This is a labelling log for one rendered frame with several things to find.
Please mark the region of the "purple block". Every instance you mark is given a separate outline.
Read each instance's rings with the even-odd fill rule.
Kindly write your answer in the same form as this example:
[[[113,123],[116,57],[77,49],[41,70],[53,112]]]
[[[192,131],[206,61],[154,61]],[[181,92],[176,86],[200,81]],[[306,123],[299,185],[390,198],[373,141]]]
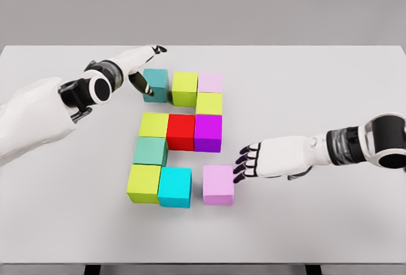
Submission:
[[[195,116],[194,151],[221,152],[223,116],[197,114]]]

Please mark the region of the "red block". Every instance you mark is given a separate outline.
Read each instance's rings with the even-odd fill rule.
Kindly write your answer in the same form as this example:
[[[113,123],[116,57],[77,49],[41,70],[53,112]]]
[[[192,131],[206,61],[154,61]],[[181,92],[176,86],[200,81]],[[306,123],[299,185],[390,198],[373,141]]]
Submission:
[[[194,133],[194,115],[169,115],[166,141],[170,151],[194,151]]]

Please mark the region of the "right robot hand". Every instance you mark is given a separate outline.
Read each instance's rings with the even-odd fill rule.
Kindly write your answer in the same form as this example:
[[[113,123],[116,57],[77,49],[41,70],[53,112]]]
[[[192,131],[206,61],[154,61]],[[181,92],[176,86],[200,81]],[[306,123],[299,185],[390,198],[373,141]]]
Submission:
[[[305,136],[268,138],[245,146],[233,169],[235,184],[247,178],[305,176],[315,164],[317,139]]]

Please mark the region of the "bright cyan block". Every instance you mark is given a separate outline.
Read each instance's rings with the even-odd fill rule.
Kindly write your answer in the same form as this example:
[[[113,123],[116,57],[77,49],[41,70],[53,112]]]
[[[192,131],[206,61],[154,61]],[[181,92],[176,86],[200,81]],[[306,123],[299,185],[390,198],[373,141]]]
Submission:
[[[189,208],[192,193],[192,169],[162,167],[158,199],[163,207]]]

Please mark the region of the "green-teal block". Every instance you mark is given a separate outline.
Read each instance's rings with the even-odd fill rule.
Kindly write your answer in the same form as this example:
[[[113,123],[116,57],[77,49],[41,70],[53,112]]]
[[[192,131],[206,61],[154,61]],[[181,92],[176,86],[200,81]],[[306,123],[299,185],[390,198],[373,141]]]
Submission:
[[[166,166],[168,148],[165,138],[138,137],[133,164]]]

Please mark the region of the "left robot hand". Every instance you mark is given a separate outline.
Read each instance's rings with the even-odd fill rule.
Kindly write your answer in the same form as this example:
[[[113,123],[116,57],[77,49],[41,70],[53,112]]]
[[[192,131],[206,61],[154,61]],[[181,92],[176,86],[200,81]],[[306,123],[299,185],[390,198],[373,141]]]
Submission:
[[[121,54],[118,62],[130,83],[142,94],[153,97],[154,91],[141,74],[140,68],[151,61],[154,56],[166,53],[167,48],[160,45],[141,46]]]

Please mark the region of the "pale pink block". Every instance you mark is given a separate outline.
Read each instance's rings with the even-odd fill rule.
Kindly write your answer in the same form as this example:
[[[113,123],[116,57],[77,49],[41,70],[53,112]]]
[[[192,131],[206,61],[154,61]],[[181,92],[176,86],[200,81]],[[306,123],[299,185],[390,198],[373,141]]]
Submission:
[[[199,73],[197,91],[201,93],[222,93],[223,75],[220,73]]]

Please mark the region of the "dark teal block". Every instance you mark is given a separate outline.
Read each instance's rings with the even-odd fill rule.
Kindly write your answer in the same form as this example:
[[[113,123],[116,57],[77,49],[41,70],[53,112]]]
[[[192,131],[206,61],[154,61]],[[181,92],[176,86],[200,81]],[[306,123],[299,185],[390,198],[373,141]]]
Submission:
[[[167,69],[144,69],[143,76],[147,80],[154,95],[144,95],[144,102],[166,103],[169,91]]]

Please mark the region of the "yellow-green block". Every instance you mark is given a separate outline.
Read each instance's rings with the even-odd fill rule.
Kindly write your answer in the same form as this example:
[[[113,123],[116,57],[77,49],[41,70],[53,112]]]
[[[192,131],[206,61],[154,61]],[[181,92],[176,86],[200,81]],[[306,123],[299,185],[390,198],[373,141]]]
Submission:
[[[165,138],[169,114],[158,112],[144,112],[142,114],[139,137]]]
[[[158,204],[161,166],[133,164],[126,193],[133,203]]]
[[[198,92],[196,114],[222,115],[223,94],[211,92]]]
[[[172,83],[173,104],[177,107],[196,107],[198,74],[174,72]]]

